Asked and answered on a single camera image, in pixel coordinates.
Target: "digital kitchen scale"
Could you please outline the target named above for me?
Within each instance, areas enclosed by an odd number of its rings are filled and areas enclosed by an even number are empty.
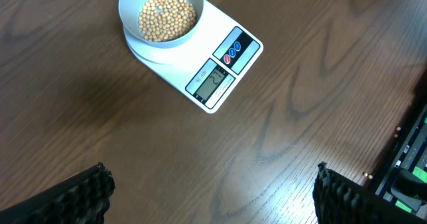
[[[195,33],[177,47],[154,47],[123,29],[132,53],[207,113],[220,108],[264,49],[206,0]]]

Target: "wooden table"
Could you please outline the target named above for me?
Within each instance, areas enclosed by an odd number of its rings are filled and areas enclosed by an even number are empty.
[[[214,115],[128,50],[118,0],[0,0],[0,209],[102,161],[107,223],[315,223],[425,70],[427,0],[209,0],[264,43]]]

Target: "white bowl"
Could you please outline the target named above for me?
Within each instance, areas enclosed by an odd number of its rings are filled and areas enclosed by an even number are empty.
[[[148,0],[119,0],[119,14],[121,22],[123,22],[123,25],[125,28],[132,33],[135,37],[138,39],[141,39],[141,41],[147,43],[148,45],[154,46],[154,47],[160,47],[160,48],[170,48],[170,47],[176,47],[178,45],[181,45],[182,43],[186,42],[195,31],[195,28],[197,28],[197,25],[199,24],[199,20],[201,18],[201,15],[203,13],[203,2],[204,0],[188,0],[190,3],[193,4],[193,8],[197,14],[197,22],[193,29],[191,29],[187,34],[183,35],[182,37],[178,39],[174,39],[172,41],[165,41],[165,42],[154,42],[154,41],[148,41],[147,39],[143,38],[143,34],[141,32],[141,29],[139,28],[139,12],[142,11],[142,7],[145,5],[145,2]]]

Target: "object in bowl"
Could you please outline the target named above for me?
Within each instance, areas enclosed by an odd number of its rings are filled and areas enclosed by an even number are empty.
[[[196,20],[187,0],[149,0],[139,13],[139,28],[148,41],[172,41],[191,31]]]

